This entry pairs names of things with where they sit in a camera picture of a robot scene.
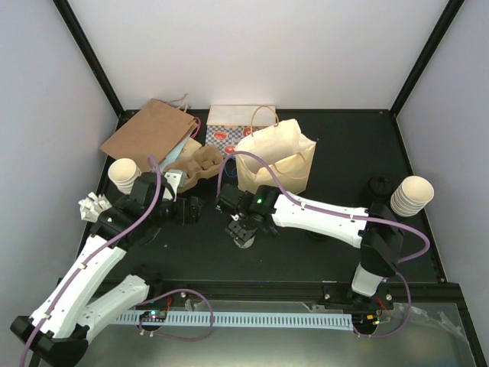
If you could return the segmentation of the left white cup stack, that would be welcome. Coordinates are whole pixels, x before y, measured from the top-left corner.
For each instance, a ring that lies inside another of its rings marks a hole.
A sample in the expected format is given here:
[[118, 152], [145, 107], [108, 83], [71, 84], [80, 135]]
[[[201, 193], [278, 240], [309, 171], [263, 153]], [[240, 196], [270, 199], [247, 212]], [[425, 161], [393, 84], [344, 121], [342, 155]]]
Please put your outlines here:
[[140, 168], [130, 158], [118, 159], [108, 169], [109, 180], [124, 194], [131, 192], [134, 182], [140, 175]]

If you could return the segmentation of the blue checkered bakery bag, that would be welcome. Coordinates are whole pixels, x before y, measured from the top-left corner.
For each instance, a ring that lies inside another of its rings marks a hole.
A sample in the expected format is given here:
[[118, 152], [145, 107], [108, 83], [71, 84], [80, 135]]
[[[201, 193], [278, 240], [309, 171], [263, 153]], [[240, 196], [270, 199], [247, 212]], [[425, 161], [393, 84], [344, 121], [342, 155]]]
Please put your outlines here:
[[251, 132], [274, 125], [275, 106], [212, 105], [206, 120], [206, 145], [226, 157]]

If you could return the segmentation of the right black frame post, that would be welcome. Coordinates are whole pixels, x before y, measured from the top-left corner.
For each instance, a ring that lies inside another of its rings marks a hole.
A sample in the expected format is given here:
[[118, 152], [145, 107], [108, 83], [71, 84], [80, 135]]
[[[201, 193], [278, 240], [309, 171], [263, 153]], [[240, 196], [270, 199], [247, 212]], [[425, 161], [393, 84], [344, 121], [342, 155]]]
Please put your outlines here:
[[432, 29], [427, 41], [419, 53], [419, 56], [416, 58], [416, 62], [414, 63], [396, 99], [394, 100], [393, 105], [390, 108], [390, 115], [393, 117], [396, 118], [402, 111], [412, 91], [416, 87], [416, 84], [429, 65], [430, 60], [435, 54], [438, 46], [441, 44], [444, 36], [464, 3], [465, 0], [447, 1], [438, 21]]

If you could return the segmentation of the brown kraft paper bag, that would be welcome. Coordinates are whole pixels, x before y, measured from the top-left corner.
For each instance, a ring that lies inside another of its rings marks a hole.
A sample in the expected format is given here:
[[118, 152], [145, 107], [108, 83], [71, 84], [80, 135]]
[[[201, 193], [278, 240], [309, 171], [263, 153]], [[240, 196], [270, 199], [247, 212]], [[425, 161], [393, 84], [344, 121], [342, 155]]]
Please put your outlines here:
[[100, 147], [115, 160], [132, 159], [143, 171], [149, 171], [147, 158], [164, 158], [197, 127], [193, 116], [158, 99], [151, 99]]

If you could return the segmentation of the black frame post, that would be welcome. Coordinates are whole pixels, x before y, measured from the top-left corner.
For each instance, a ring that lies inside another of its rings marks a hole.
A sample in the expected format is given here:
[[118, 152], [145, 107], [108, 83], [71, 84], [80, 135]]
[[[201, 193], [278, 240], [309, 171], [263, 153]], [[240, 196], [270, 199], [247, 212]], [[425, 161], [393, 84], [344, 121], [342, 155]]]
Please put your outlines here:
[[96, 78], [99, 86], [101, 87], [106, 99], [112, 107], [114, 113], [120, 117], [125, 109], [123, 108], [114, 88], [112, 87], [100, 61], [96, 56], [96, 52], [93, 50], [92, 45], [86, 36], [82, 25], [72, 9], [70, 3], [67, 0], [53, 0], [55, 7], [57, 8], [61, 18], [71, 33], [76, 45], [85, 58], [92, 74]]
[[393, 117], [396, 118], [402, 111], [412, 91], [416, 87], [416, 84], [429, 65], [430, 60], [435, 54], [438, 46], [441, 44], [444, 36], [464, 3], [465, 0], [447, 1], [438, 21], [432, 29], [427, 41], [419, 53], [419, 56], [416, 58], [416, 62], [414, 63], [396, 99], [394, 100], [393, 105], [390, 108], [390, 115]]

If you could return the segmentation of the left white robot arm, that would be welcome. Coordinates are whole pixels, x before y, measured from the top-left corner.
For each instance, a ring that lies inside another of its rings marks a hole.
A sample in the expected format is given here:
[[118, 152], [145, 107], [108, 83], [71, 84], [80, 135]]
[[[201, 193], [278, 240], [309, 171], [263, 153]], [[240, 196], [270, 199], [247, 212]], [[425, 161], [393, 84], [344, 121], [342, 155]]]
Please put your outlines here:
[[101, 297], [94, 294], [130, 249], [151, 242], [163, 224], [197, 221], [201, 200], [177, 196], [182, 176], [180, 171], [144, 173], [128, 195], [114, 202], [94, 193], [79, 202], [83, 218], [92, 222], [83, 250], [42, 305], [11, 324], [27, 350], [51, 366], [75, 366], [95, 337], [123, 312], [166, 297], [160, 273], [146, 265], [137, 266]]

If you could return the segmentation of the light blue paper bag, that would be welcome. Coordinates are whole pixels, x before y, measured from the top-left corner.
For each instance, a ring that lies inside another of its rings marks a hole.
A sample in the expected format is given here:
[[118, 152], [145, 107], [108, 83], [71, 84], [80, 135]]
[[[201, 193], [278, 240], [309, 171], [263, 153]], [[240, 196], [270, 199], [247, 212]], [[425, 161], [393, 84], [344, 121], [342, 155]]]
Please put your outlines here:
[[188, 158], [195, 151], [200, 149], [202, 144], [197, 140], [186, 137], [184, 138], [160, 163], [160, 171], [164, 172], [164, 168], [168, 164], [172, 164], [174, 161], [178, 159]]

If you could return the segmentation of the left black frame post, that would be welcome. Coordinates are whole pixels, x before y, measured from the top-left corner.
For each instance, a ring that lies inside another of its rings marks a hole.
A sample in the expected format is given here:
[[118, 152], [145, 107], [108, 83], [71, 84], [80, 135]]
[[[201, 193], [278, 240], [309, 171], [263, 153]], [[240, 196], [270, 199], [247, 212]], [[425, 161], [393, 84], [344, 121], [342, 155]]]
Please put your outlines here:
[[114, 113], [120, 117], [125, 109], [123, 108], [114, 88], [112, 87], [100, 61], [96, 56], [96, 52], [93, 50], [92, 45], [86, 36], [82, 25], [72, 9], [70, 3], [67, 0], [53, 0], [55, 7], [57, 8], [61, 18], [71, 33], [76, 45], [85, 58], [92, 74], [96, 78], [99, 86], [101, 87], [106, 99], [112, 107]]

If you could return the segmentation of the cream paper bag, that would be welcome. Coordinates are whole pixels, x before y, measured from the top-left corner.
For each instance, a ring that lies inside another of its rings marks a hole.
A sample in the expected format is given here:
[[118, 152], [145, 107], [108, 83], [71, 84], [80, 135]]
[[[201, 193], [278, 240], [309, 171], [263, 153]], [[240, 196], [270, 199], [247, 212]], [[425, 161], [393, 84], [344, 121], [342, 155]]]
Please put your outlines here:
[[279, 120], [272, 114], [272, 125], [255, 129], [251, 117], [250, 134], [235, 146], [238, 188], [255, 193], [259, 186], [275, 186], [272, 170], [283, 187], [294, 194], [307, 186], [316, 142], [307, 138], [296, 119]]

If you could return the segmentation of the white cup stack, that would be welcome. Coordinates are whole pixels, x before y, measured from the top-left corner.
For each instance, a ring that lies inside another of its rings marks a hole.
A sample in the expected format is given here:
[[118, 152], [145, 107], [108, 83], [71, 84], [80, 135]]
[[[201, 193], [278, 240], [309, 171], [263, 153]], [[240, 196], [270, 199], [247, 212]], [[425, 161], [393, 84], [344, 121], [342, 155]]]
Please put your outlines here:
[[393, 192], [390, 207], [398, 216], [415, 216], [433, 199], [434, 194], [434, 188], [428, 180], [409, 176]]
[[140, 175], [140, 168], [130, 158], [118, 159], [108, 169], [109, 180], [124, 194], [131, 192], [134, 182]]

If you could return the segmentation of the small green circuit board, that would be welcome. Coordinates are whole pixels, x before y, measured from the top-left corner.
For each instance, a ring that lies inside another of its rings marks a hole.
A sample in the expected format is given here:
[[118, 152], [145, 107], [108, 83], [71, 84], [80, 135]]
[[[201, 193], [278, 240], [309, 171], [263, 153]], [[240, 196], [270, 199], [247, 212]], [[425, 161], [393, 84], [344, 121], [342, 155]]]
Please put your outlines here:
[[144, 311], [140, 316], [139, 316], [139, 321], [144, 323], [149, 323], [149, 322], [156, 322], [156, 323], [163, 323], [165, 319], [167, 318], [167, 312], [166, 311], [161, 311], [161, 310], [148, 310]]

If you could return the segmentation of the crumpled white paper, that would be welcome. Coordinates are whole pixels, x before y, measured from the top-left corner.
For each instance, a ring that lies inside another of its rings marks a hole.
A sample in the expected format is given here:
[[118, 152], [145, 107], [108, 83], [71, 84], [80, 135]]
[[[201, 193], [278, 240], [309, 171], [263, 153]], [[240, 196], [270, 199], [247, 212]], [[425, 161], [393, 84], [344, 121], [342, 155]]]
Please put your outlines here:
[[81, 220], [97, 222], [100, 214], [112, 207], [105, 195], [89, 193], [85, 199], [78, 202]]

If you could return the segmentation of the right white cup stack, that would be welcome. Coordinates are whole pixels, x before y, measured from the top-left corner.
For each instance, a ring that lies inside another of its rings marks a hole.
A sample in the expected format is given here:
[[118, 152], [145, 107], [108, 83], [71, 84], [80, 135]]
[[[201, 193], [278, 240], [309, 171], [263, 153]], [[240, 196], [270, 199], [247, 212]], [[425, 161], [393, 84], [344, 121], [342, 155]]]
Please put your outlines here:
[[393, 192], [390, 207], [398, 216], [415, 216], [433, 199], [434, 194], [434, 188], [428, 180], [409, 176]]

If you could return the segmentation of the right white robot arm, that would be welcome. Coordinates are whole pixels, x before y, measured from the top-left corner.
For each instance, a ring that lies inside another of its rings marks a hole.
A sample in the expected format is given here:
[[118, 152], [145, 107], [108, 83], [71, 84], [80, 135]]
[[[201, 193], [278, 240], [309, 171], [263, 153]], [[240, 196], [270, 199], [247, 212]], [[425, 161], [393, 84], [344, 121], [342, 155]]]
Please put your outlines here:
[[258, 232], [278, 235], [278, 228], [302, 229], [360, 250], [360, 261], [347, 290], [349, 303], [364, 308], [378, 286], [397, 272], [405, 231], [382, 203], [364, 207], [336, 206], [261, 186], [255, 193], [226, 184], [216, 209], [231, 217], [225, 231], [239, 248], [248, 248]]

